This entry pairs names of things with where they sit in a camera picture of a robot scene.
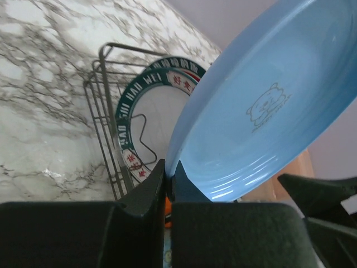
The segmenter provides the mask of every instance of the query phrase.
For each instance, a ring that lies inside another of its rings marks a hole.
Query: dish drying rack
[[[99,59],[92,62],[92,71],[83,83],[115,200],[130,192],[140,181],[131,175],[130,168],[124,162],[119,144],[114,105],[116,106],[118,99],[131,80],[139,75],[149,63],[163,56],[167,56],[167,54],[124,44],[107,43],[100,48]],[[145,122],[141,132],[142,136],[146,126],[146,116],[138,114],[132,118],[139,116],[143,117]],[[155,160],[152,162],[140,160],[141,164],[135,166],[135,169],[157,161],[156,153],[144,144],[141,138],[140,143],[153,153]]]

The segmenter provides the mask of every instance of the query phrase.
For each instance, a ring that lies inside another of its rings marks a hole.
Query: marble surface
[[[82,87],[110,41],[219,55],[159,0],[0,1],[0,203],[113,199]]]

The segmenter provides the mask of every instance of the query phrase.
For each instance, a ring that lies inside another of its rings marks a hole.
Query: bear logo
[[[254,122],[255,126],[259,126],[285,99],[284,89],[279,88],[278,83],[274,83],[249,107],[247,115],[250,116],[250,120]]]

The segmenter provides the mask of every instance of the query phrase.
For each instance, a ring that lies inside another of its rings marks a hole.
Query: blue plate
[[[241,197],[312,143],[357,96],[357,0],[282,0],[217,58],[166,157],[212,201]]]

